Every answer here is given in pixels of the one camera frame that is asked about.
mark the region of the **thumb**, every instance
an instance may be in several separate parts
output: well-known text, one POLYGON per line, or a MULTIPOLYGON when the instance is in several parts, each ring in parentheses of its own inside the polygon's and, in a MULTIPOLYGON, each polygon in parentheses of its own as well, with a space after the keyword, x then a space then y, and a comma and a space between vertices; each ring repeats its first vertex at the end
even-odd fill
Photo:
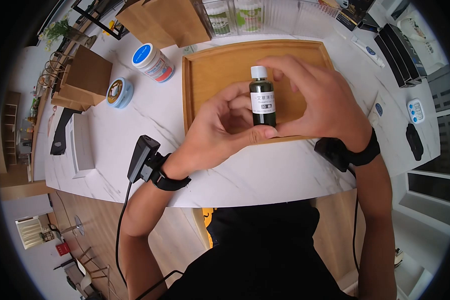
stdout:
POLYGON ((279 136, 303 135, 305 122, 301 117, 293 121, 279 123, 276 128, 279 136))
POLYGON ((243 132, 230 135, 230 143, 234 153, 237 153, 246 146, 258 144, 276 136, 278 136, 278 132, 274 127, 257 125, 243 132))

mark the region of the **toothpaste tube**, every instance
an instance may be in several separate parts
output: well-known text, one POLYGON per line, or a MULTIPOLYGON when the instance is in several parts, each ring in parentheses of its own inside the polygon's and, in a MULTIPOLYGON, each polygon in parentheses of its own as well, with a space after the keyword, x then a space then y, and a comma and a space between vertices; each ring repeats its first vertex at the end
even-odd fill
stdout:
POLYGON ((352 43, 354 43, 357 47, 359 47, 363 52, 368 55, 378 66, 381 68, 385 67, 384 61, 380 58, 380 56, 375 53, 369 46, 365 45, 358 37, 355 35, 351 39, 352 43))

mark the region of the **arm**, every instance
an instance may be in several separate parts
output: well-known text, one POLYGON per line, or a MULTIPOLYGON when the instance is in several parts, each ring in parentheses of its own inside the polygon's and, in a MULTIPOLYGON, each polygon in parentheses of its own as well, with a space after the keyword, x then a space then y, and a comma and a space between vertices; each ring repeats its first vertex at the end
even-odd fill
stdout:
POLYGON ((396 299, 395 238, 392 226, 392 186, 379 154, 355 168, 357 197, 365 216, 358 291, 360 299, 396 299))
MULTIPOLYGON (((359 153, 365 149, 372 127, 340 73, 312 66, 290 55, 269 56, 257 63, 273 68, 275 81, 286 75, 292 91, 299 91, 306 99, 302 117, 277 125, 280 136, 335 137, 350 151, 359 153)), ((367 165, 356 167, 355 174, 357 196, 366 221, 358 275, 359 297, 395 300, 390 177, 381 155, 367 165)))
MULTIPOLYGON (((253 126, 249 82, 236 82, 205 102, 188 130, 183 144, 162 166, 171 179, 183 179, 194 171, 220 165, 243 147, 277 135, 270 126, 253 126), (229 127, 247 130, 229 134, 229 127)), ((119 261, 125 277, 128 298, 133 300, 163 278, 150 250, 148 236, 162 217, 174 192, 157 189, 153 183, 142 184, 126 206, 119 240, 119 261)), ((156 299, 167 290, 162 283, 144 299, 156 299)))

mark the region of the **hand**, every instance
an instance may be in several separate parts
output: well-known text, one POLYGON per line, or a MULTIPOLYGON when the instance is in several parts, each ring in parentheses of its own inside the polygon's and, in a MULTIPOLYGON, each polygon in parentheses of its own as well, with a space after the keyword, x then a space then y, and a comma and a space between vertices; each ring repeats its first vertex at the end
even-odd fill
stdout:
POLYGON ((242 148, 278 135, 272 126, 253 126, 249 83, 234 82, 202 104, 185 141, 162 167, 167 177, 179 180, 214 168, 242 148), (231 127, 247 130, 229 134, 231 127))
POLYGON ((339 72, 312 66, 292 55, 268 56, 257 64, 272 68, 275 81, 287 76, 292 91, 300 91, 306 100, 302 117, 277 124, 279 136, 335 137, 355 153, 367 147, 372 127, 339 72))

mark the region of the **white marble table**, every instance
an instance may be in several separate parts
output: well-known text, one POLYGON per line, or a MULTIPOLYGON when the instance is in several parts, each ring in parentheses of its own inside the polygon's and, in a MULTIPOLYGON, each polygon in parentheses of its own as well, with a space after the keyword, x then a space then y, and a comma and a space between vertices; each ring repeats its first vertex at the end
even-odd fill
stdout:
MULTIPOLYGON (((349 41, 350 32, 338 28, 325 39, 286 34, 255 34, 213 39, 198 44, 203 50, 230 43, 263 39, 313 39, 324 42, 332 63, 348 81, 353 94, 368 114, 380 93, 384 115, 375 130, 390 177, 420 166, 440 154, 437 118, 426 80, 416 87, 399 89, 388 64, 378 67, 349 41), (405 131, 409 123, 406 103, 421 99, 426 121, 416 125, 424 146, 420 161, 415 161, 405 131)), ((131 57, 141 43, 131 34, 120 41, 101 38, 91 48, 113 63, 110 82, 125 77, 135 91, 125 109, 109 107, 105 101, 90 107, 91 148, 96 170, 84 178, 72 179, 70 153, 49 155, 53 132, 62 109, 57 110, 45 148, 45 177, 54 189, 107 201, 124 202, 128 185, 127 171, 135 143, 140 135, 157 140, 159 152, 173 152, 183 142, 182 50, 176 45, 162 49, 175 64, 174 76, 156 83, 132 66, 131 57)), ((384 57, 373 41, 373 33, 355 30, 363 42, 384 57)), ((249 146, 213 169, 192 174, 191 183, 179 190, 169 202, 171 207, 232 207, 294 201, 355 188, 350 173, 341 173, 313 151, 316 140, 287 141, 249 146)), ((132 186, 132 192, 141 181, 132 186)))

